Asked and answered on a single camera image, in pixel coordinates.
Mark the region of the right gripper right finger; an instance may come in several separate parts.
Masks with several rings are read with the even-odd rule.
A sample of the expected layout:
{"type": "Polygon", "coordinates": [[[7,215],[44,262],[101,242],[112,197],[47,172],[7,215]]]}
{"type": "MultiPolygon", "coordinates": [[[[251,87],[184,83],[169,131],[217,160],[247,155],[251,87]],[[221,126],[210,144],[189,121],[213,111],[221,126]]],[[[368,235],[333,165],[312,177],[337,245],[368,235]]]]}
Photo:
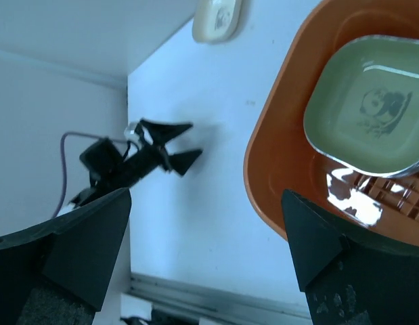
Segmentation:
{"type": "Polygon", "coordinates": [[[314,324],[419,324],[419,246],[371,232],[291,190],[281,206],[314,324]]]}

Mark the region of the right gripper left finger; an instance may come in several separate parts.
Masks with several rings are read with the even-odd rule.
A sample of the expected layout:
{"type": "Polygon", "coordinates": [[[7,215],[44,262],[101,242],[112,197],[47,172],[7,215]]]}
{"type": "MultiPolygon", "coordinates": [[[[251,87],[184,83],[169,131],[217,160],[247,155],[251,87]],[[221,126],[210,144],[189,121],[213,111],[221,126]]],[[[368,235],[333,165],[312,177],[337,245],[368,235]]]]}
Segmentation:
{"type": "Polygon", "coordinates": [[[0,324],[92,324],[129,220],[116,190],[65,215],[0,236],[0,324]]]}

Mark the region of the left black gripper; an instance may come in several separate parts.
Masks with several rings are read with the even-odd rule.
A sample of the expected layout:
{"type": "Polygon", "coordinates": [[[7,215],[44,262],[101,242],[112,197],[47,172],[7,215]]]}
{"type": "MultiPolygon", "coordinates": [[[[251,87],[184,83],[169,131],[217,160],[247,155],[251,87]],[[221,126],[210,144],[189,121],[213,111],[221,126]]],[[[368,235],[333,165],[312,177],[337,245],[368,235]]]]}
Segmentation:
{"type": "Polygon", "coordinates": [[[141,150],[115,167],[107,176],[109,186],[134,186],[157,167],[167,172],[174,170],[184,176],[203,153],[203,150],[195,149],[169,155],[164,147],[166,143],[191,129],[192,123],[162,124],[145,119],[141,119],[139,123],[148,130],[154,145],[144,145],[141,150]]]}

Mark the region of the cream plate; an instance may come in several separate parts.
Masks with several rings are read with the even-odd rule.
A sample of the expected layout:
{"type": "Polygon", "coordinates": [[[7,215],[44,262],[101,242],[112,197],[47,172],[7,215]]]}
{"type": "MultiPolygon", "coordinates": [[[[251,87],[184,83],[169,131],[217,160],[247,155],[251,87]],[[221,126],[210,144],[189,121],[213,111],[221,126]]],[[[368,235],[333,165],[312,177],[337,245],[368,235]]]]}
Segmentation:
{"type": "Polygon", "coordinates": [[[220,43],[236,30],[241,0],[199,1],[192,24],[192,36],[197,43],[220,43]]]}

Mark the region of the green plate back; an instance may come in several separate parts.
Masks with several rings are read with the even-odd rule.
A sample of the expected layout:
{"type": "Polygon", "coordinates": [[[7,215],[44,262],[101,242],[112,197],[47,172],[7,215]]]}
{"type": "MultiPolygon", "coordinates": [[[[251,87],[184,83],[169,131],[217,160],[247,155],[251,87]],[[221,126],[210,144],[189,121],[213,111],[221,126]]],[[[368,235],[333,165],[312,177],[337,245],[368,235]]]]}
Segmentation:
{"type": "Polygon", "coordinates": [[[357,172],[395,177],[419,161],[419,39],[368,35],[327,62],[303,117],[320,154],[357,172]]]}

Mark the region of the purple plate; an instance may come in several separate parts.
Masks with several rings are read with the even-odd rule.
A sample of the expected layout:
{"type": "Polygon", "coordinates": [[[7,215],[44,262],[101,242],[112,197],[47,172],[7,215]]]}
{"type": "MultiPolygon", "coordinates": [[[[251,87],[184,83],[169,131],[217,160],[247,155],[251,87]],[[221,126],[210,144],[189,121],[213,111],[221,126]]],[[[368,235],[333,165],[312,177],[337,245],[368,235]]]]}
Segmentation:
{"type": "Polygon", "coordinates": [[[396,178],[407,177],[419,172],[419,161],[396,174],[396,178]]]}

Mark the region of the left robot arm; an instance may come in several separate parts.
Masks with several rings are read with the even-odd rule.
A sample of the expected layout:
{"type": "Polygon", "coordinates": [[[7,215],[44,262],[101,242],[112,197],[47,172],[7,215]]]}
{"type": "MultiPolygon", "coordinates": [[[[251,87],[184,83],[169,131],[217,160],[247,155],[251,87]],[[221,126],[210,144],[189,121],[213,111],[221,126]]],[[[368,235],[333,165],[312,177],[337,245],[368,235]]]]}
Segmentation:
{"type": "Polygon", "coordinates": [[[82,207],[119,188],[132,188],[159,167],[167,173],[174,171],[184,176],[203,150],[196,148],[169,154],[166,144],[192,127],[192,123],[165,124],[142,118],[128,124],[124,140],[76,131],[66,132],[60,140],[62,193],[52,217],[82,207]],[[79,156],[89,172],[90,186],[64,204],[68,180],[64,145],[70,135],[88,137],[96,142],[79,156]]]}

